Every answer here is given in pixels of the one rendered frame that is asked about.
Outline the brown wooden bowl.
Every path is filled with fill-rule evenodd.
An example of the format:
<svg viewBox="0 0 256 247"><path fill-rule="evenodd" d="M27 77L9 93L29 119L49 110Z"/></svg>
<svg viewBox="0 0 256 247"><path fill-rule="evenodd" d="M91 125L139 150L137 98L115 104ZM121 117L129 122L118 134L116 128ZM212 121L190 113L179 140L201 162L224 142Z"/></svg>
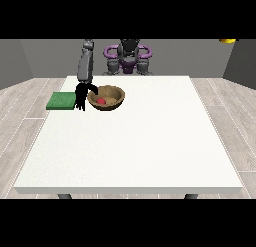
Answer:
<svg viewBox="0 0 256 247"><path fill-rule="evenodd" d="M97 100L104 98L106 104L98 104ZM97 110L100 111L112 111L118 108L124 101L125 92L117 86L105 85L98 87L98 94L95 95L93 91L90 91L87 100Z"/></svg>

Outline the green square pad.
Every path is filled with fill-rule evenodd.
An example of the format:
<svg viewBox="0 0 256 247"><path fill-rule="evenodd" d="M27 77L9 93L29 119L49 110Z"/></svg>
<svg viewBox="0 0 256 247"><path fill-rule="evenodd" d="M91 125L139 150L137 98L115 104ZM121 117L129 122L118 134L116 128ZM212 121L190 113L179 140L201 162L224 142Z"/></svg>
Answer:
<svg viewBox="0 0 256 247"><path fill-rule="evenodd" d="M73 110L76 94L74 92L53 92L47 105L47 110Z"/></svg>

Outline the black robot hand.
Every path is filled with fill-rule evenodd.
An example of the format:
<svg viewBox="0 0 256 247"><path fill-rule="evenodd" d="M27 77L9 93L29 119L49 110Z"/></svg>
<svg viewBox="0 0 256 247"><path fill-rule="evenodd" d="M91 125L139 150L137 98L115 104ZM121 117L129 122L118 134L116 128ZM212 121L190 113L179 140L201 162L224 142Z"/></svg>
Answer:
<svg viewBox="0 0 256 247"><path fill-rule="evenodd" d="M75 94L75 107L79 110L85 110L85 101L88 95L88 91L93 91L95 95L98 94L98 87L91 83L80 82L76 86Z"/></svg>

